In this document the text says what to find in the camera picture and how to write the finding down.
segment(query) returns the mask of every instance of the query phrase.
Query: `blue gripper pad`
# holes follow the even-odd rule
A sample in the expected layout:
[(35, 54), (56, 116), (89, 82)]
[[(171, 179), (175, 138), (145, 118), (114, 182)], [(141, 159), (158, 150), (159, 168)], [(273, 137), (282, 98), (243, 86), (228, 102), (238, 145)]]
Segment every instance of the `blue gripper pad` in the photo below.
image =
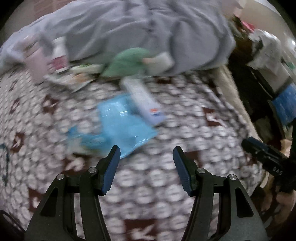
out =
[(185, 156), (180, 146), (174, 148), (173, 159), (184, 191), (191, 197), (195, 196), (198, 187), (195, 174), (197, 166), (195, 162)]
[(105, 195), (111, 188), (115, 172), (120, 160), (120, 148), (113, 146), (109, 155), (101, 159), (97, 165), (99, 175), (103, 175), (102, 193)]

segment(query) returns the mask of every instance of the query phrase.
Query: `black clamp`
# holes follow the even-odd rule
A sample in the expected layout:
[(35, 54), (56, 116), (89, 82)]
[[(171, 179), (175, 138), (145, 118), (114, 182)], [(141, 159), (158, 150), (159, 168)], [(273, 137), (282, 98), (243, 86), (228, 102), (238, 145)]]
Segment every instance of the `black clamp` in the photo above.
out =
[[(266, 241), (263, 223), (244, 187), (234, 174), (211, 175), (187, 159), (180, 147), (173, 158), (184, 190), (196, 196), (183, 241), (206, 241), (210, 228), (214, 193), (220, 193), (218, 228), (210, 241)], [(86, 241), (111, 241), (98, 195), (110, 189), (120, 149), (113, 146), (108, 157), (81, 176), (57, 175), (39, 203), (25, 233), (25, 241), (83, 241), (77, 237), (74, 193), (80, 193), (80, 207)]]
[(110, 190), (120, 160), (113, 146), (108, 157), (81, 176), (59, 174), (47, 189), (25, 233), (25, 241), (73, 241), (77, 237), (74, 193), (80, 194), (84, 235), (87, 241), (111, 241), (98, 200)]
[(263, 164), (262, 167), (275, 177), (274, 182), (276, 186), (280, 186), (279, 191), (286, 193), (296, 190), (296, 119), (293, 126), (295, 128), (289, 157), (253, 137), (242, 141), (242, 148)]
[(217, 232), (210, 241), (265, 241), (265, 228), (248, 193), (236, 175), (211, 175), (188, 159), (181, 147), (173, 158), (183, 189), (195, 196), (191, 215), (182, 241), (206, 241), (210, 228), (214, 193), (220, 194)]

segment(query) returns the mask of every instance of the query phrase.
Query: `gray fabric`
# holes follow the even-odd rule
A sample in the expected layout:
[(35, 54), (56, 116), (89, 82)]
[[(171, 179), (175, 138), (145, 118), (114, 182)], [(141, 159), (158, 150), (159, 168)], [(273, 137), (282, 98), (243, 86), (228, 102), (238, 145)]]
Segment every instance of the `gray fabric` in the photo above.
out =
[(176, 64), (164, 76), (218, 67), (234, 47), (217, 0), (74, 1), (14, 33), (1, 47), (0, 74), (23, 61), (18, 42), (32, 33), (48, 57), (66, 36), (71, 61), (105, 64), (132, 47), (168, 51)]

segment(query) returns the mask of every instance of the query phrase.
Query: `pink label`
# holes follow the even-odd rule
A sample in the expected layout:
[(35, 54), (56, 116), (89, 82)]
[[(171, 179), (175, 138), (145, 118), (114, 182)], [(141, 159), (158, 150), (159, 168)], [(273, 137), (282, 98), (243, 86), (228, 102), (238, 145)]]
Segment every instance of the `pink label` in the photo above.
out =
[(52, 64), (55, 70), (59, 70), (65, 67), (68, 67), (67, 57), (65, 55), (57, 57), (52, 60)]

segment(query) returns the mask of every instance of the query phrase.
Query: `green towel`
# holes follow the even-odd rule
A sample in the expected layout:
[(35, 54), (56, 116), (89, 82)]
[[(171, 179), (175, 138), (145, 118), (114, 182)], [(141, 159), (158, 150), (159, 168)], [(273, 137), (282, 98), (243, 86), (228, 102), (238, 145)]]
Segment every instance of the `green towel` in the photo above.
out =
[(145, 70), (142, 59), (150, 58), (150, 52), (143, 48), (131, 48), (122, 51), (113, 58), (111, 64), (101, 74), (103, 77), (124, 77)]

